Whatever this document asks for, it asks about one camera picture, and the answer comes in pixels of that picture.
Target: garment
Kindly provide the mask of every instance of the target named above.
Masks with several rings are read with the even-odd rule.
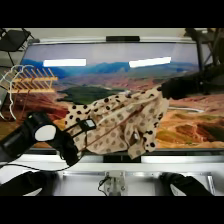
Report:
[[[97,100],[89,105],[71,105],[68,108],[66,128],[79,120],[91,118],[97,128],[87,134],[87,149],[97,154],[128,150],[134,159],[156,148],[156,128],[167,111],[169,101],[163,98],[161,86],[137,92],[120,93]],[[78,127],[70,134],[78,133]],[[83,133],[74,142],[79,150],[85,148]]]

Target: landscape printed mat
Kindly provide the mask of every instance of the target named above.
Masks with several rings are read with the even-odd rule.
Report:
[[[171,56],[171,63],[130,68],[129,61]],[[125,90],[132,92],[152,88],[169,78],[192,74],[198,70],[194,44],[59,44],[30,46],[23,65],[40,70],[44,60],[85,58],[83,67],[51,67],[59,78],[55,93],[30,93],[23,118],[0,120],[0,139],[15,130],[27,112],[45,111],[63,130],[69,104],[90,104]],[[17,94],[13,112],[21,116],[26,94]],[[9,99],[2,109],[10,117]],[[223,148],[224,95],[197,96],[170,100],[170,108],[157,132],[160,148]],[[34,147],[49,148],[46,143]]]

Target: blue mountain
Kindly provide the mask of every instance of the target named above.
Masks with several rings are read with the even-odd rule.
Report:
[[[33,65],[36,68],[43,68],[43,61],[33,61],[23,59],[22,65]],[[130,68],[128,62],[101,63],[87,66],[66,66],[66,67],[51,67],[51,70],[59,78],[68,76],[89,75],[89,74],[114,74],[127,73],[130,77],[163,77],[173,75],[183,71],[197,70],[197,65],[191,63],[171,62],[164,65],[154,65],[139,68]]]

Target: mountain image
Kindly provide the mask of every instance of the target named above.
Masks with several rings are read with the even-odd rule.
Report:
[[[43,61],[33,61],[23,59],[22,65],[33,65],[37,68],[43,68]],[[145,66],[138,68],[131,68],[128,62],[114,62],[114,63],[100,63],[96,65],[87,66],[65,66],[65,67],[51,67],[51,70],[59,78],[69,76],[84,76],[89,74],[125,74],[129,77],[154,77],[166,78],[179,73],[197,71],[198,66],[191,63],[171,62],[169,64]]]

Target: folded fabric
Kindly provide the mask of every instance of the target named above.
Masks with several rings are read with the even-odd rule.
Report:
[[[156,128],[168,106],[169,101],[163,98],[161,86],[157,86],[132,95],[112,95],[89,105],[71,105],[65,125],[68,128],[91,118],[97,128],[89,131],[87,136],[82,133],[74,139],[80,151],[87,148],[97,154],[106,154],[128,150],[134,159],[156,149]],[[78,132],[78,127],[70,130],[71,135]]]

